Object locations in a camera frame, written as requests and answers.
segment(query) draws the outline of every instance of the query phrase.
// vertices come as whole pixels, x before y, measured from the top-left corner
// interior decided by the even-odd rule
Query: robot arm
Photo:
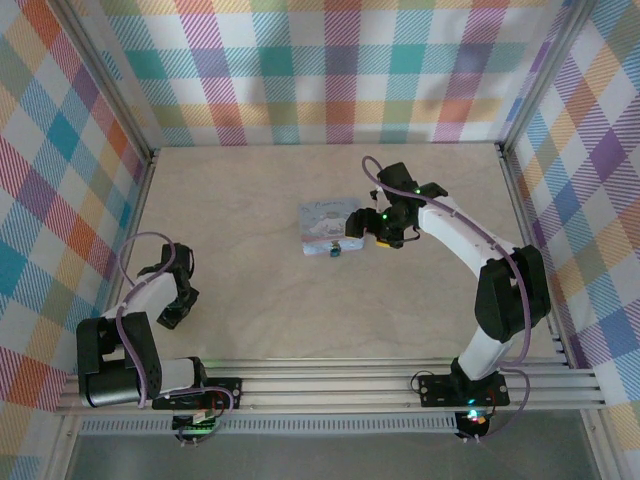
[[[382,169],[378,179],[384,185],[438,198],[438,203],[463,213],[448,193],[435,183],[419,186],[403,163]],[[376,198],[377,192],[371,192]],[[385,191],[390,206],[382,212],[360,209],[349,217],[346,234],[361,238],[365,232],[375,235],[379,245],[402,248],[404,231],[420,228],[446,245],[478,279],[475,315],[478,328],[465,351],[451,365],[450,383],[458,397],[457,403],[474,400],[478,391],[495,379],[497,364],[513,344],[514,336],[524,330],[524,313],[520,291],[507,261],[495,249],[495,244],[516,263],[526,286],[530,303],[532,328],[550,310],[549,293],[540,252],[529,245],[516,248],[483,227],[493,238],[487,243],[455,214],[448,214],[424,200],[407,198]]]
[[[175,328],[198,297],[198,291],[189,283],[193,273],[191,250],[180,244],[176,244],[175,249],[176,258],[171,267],[146,284],[125,305],[122,316],[126,336],[142,362],[148,397],[152,400],[166,392],[200,384],[204,376],[195,357],[161,361],[149,326],[149,321],[157,320],[167,328]],[[136,284],[146,282],[169,258],[170,249],[165,245],[161,262],[143,269]],[[115,325],[121,306],[78,325],[78,382],[86,406],[113,405],[140,398],[138,372],[129,352],[123,348]]]

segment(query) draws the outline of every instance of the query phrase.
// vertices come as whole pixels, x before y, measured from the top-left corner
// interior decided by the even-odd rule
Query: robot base
[[[422,407],[504,407],[509,405],[509,392],[504,376],[494,372],[479,382],[473,390],[461,395],[451,375],[421,375],[418,392]]]

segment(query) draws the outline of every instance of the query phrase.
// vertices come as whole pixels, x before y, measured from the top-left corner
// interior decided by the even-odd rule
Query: black mounting bracket
[[[222,387],[226,388],[233,395],[233,408],[240,407],[242,398],[242,379],[241,378],[207,378],[203,381],[204,387]],[[191,395],[172,396],[169,398],[158,397],[153,401],[153,410],[217,410],[229,409],[229,398],[215,392],[195,393]]]
[[[475,407],[504,407],[509,405],[509,392],[504,376],[495,372],[487,377],[483,388],[472,395],[461,395],[451,375],[421,375],[418,392],[422,407],[461,407],[468,411]]]

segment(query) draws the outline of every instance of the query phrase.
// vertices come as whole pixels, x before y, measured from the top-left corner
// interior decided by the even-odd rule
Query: aluminum rail
[[[456,411],[460,408],[422,408],[409,385],[419,370],[448,373],[448,360],[236,360],[205,362],[209,377],[240,377],[242,405],[237,415],[409,413]],[[592,370],[571,370],[540,360],[522,368],[531,381],[527,410],[601,409],[604,397]],[[517,409],[525,394],[524,379],[505,374],[511,405]],[[142,410],[144,414],[167,411]],[[77,377],[71,377],[62,393],[62,415],[140,414],[135,404],[89,409],[78,396]]]

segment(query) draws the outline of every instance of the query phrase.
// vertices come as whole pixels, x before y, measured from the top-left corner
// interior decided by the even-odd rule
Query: vent grille
[[[453,414],[405,415],[270,415],[260,418],[229,418],[220,433],[270,434],[367,434],[403,432],[451,432],[456,428]]]
[[[251,415],[222,418],[219,434],[348,435],[371,433],[449,433],[453,413],[368,415]],[[96,416],[82,422],[81,435],[173,434],[171,416]]]

